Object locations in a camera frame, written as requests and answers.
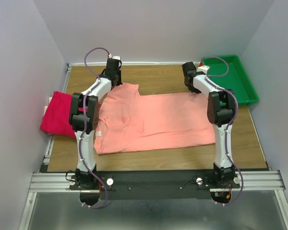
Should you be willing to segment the salmon pink t-shirt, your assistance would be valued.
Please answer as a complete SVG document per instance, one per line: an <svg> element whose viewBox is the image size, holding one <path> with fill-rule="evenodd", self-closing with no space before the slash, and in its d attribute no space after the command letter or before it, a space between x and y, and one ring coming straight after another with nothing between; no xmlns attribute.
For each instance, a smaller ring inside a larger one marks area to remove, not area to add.
<svg viewBox="0 0 288 230"><path fill-rule="evenodd" d="M138 85L124 83L102 102L94 148L101 155L214 143L204 95L140 95Z"/></svg>

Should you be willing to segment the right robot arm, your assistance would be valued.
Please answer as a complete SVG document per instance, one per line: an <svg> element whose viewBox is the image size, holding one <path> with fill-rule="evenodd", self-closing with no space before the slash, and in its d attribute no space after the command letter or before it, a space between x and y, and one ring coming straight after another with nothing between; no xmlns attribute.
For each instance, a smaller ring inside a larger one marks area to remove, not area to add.
<svg viewBox="0 0 288 230"><path fill-rule="evenodd" d="M231 131L238 112L238 101L232 90L224 89L209 79L208 66L196 67L193 62L182 64L184 84L191 91L208 99L207 118L213 125L216 157L210 182L218 188L234 180L235 166L231 150Z"/></svg>

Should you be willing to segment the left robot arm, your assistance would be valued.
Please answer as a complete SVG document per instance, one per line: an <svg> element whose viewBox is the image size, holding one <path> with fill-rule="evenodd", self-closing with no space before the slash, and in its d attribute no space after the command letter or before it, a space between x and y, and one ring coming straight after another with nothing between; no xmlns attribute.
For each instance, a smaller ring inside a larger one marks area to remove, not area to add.
<svg viewBox="0 0 288 230"><path fill-rule="evenodd" d="M70 184L94 189L100 181L93 175L94 133L99 122L99 101L121 82L122 61L119 56L107 59L106 67L96 81L85 91L72 95L69 124L77 140L78 163Z"/></svg>

